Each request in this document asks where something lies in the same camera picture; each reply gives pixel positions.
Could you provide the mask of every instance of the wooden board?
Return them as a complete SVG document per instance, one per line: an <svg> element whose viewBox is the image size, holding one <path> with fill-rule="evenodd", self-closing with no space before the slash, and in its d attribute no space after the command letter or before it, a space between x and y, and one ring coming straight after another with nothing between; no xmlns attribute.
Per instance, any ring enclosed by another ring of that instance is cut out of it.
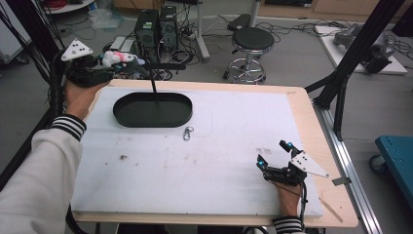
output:
<svg viewBox="0 0 413 234"><path fill-rule="evenodd" d="M109 86L150 89L149 81L113 80ZM308 227L354 227L358 224L352 202L346 187L335 186L333 178L340 176L326 138L322 132L318 117L303 88L281 86L255 86L242 84L216 84L199 82L157 82L159 90L191 91L234 91L283 94L287 96L292 115L297 126L301 143L306 152L330 174L330 179L313 176L321 202L323 216L307 216ZM116 212L74 212L76 220L91 222L142 222L142 223L185 223L214 225L272 225L274 215L213 215L213 214L138 214Z"/></svg>

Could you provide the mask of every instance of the black oval tray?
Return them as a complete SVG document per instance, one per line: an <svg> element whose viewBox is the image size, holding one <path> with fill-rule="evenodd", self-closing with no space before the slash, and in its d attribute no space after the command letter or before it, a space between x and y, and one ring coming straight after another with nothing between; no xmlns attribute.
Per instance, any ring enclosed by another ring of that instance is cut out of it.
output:
<svg viewBox="0 0 413 234"><path fill-rule="evenodd" d="M192 101L176 93L131 93L113 106L118 123L128 128L176 128L192 117Z"/></svg>

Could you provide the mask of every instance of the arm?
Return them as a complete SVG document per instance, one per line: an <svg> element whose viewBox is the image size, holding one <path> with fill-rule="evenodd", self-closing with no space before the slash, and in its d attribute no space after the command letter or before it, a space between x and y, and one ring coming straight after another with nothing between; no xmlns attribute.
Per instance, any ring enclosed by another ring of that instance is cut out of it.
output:
<svg viewBox="0 0 413 234"><path fill-rule="evenodd" d="M297 215L301 186L289 186L274 183L279 192L282 217L273 219L277 233L303 233L302 223Z"/></svg>
<svg viewBox="0 0 413 234"><path fill-rule="evenodd" d="M0 233L64 232L81 159L83 119L106 84L88 89L66 84L67 114L33 137L31 153L0 193Z"/></svg>

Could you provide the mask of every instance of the hand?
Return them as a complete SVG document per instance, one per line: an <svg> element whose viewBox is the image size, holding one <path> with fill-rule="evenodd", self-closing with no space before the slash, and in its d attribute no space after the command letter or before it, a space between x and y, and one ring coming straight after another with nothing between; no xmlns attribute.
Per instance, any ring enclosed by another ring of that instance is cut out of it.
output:
<svg viewBox="0 0 413 234"><path fill-rule="evenodd" d="M97 91L105 87L109 82L102 83L90 88L81 88L67 80L64 89L67 109L66 114L71 114L81 120L85 120L89 113L89 107L94 101Z"/></svg>
<svg viewBox="0 0 413 234"><path fill-rule="evenodd" d="M282 216L298 216L297 208L300 200L301 185L292 186L282 183L273 183L279 192Z"/></svg>

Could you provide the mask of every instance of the stool base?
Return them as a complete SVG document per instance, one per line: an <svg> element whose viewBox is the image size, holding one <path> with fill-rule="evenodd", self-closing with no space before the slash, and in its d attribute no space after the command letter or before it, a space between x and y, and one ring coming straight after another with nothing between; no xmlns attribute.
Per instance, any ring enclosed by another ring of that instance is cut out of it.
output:
<svg viewBox="0 0 413 234"><path fill-rule="evenodd" d="M264 67L253 59L248 62L247 58L238 58L231 62L228 71L224 73L224 79L229 77L234 79L233 83L254 83L256 85L266 79Z"/></svg>

